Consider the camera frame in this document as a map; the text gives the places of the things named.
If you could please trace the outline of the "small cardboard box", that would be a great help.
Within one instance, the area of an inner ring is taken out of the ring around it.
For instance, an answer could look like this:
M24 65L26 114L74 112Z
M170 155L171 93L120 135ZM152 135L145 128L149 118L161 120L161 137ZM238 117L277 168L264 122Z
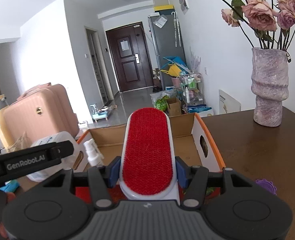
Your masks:
M181 101L177 97L166 99L166 106L169 116L182 114Z

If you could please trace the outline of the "blue tissue pack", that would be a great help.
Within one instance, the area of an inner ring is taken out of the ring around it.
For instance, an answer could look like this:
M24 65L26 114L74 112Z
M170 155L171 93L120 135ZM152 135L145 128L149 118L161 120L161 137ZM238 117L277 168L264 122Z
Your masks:
M20 187L19 182L15 180L11 180L6 182L3 187L0 187L0 190L6 193L14 193Z

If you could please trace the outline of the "white spray bottle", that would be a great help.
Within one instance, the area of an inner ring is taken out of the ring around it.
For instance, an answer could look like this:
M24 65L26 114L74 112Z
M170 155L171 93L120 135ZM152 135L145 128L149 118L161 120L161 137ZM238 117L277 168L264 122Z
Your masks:
M98 146L96 145L94 139L90 139L84 142L84 148L87 154L88 163L92 166L104 166L104 156L99 151Z

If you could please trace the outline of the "purple bottle cap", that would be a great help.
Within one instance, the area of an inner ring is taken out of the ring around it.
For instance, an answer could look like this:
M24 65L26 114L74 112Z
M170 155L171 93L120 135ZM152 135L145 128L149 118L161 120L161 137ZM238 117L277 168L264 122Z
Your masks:
M272 181L266 179L258 179L255 181L259 186L269 191L271 194L276 195L277 188L274 186Z

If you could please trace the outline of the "red lint brush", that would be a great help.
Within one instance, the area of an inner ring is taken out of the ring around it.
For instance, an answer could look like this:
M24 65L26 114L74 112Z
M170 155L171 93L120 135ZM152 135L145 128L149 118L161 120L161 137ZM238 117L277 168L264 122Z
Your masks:
M179 201L171 124L164 112L142 108L129 116L119 185L129 200Z

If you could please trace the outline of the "grey refrigerator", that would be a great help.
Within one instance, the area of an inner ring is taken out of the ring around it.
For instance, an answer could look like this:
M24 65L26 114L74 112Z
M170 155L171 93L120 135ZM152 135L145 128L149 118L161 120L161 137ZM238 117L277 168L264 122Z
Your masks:
M176 12L170 14L150 15L148 23L151 30L151 37L156 54L158 69L160 70L160 81L162 89L172 86L171 77L161 70L168 70L170 61L166 57L180 57L186 63L183 41L178 34Z

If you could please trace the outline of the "yellow box on fridge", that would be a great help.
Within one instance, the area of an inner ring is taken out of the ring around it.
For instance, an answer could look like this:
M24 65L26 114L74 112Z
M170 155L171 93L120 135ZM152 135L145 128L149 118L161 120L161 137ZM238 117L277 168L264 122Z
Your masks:
M174 6L169 4L169 5L159 5L159 6L155 6L153 7L154 11L162 11L162 10L173 10Z

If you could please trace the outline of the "yellow thermos jug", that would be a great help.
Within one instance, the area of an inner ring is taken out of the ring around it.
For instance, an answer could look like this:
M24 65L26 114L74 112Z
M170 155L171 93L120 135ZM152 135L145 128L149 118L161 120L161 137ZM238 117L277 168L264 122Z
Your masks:
M4 117L5 110L8 108L9 105L5 95L0 95L0 140L3 147L5 148L6 153L10 152L11 146L15 143L15 140Z

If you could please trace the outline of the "pink hard suitcase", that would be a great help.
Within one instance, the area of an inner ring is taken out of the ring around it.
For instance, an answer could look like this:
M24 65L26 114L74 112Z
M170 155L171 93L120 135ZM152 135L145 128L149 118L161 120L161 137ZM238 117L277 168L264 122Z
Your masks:
M77 115L60 84L30 89L4 111L3 117L13 140L6 152L30 147L39 139L59 132L66 131L72 137L79 133Z

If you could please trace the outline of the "dried pink roses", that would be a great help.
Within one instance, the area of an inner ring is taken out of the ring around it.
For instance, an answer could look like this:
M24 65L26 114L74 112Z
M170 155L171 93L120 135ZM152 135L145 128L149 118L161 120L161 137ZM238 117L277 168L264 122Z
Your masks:
M227 25L254 31L262 49L288 51L295 36L295 0L221 0L228 7L221 10Z

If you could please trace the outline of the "purple ceramic vase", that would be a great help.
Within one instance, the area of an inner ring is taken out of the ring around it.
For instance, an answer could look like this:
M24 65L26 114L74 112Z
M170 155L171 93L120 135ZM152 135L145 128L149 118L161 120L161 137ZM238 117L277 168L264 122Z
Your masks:
M282 102L289 97L287 53L279 49L252 48L253 119L266 127L282 122Z

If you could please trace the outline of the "red cardboard box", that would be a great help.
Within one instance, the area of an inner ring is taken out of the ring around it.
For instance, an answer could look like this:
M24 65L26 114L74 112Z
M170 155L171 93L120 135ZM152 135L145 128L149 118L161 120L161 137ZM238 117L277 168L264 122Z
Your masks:
M207 126L198 114L184 114L169 117L171 124L172 139L175 158L180 157L188 166L203 166L210 172L221 172L224 167L222 156L211 136ZM104 166L109 165L112 160L120 156L122 158L123 143L126 124L110 126L105 128L89 129L78 140L80 145L94 139L99 151L104 156ZM180 205L185 189L179 189ZM109 189L113 202L128 199L122 192L119 179L116 186Z

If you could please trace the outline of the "green snack bag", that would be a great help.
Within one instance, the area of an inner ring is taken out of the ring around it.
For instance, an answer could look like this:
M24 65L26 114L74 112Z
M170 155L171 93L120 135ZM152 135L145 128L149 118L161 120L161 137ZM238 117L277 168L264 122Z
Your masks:
M169 96L163 96L162 98L159 98L155 101L154 107L160 111L165 112L167 110L167 100L169 99Z

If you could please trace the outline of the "dark brown door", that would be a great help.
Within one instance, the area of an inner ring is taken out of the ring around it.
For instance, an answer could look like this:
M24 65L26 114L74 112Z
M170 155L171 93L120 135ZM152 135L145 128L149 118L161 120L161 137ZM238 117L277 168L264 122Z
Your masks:
M142 22L106 31L121 92L153 86L152 65Z

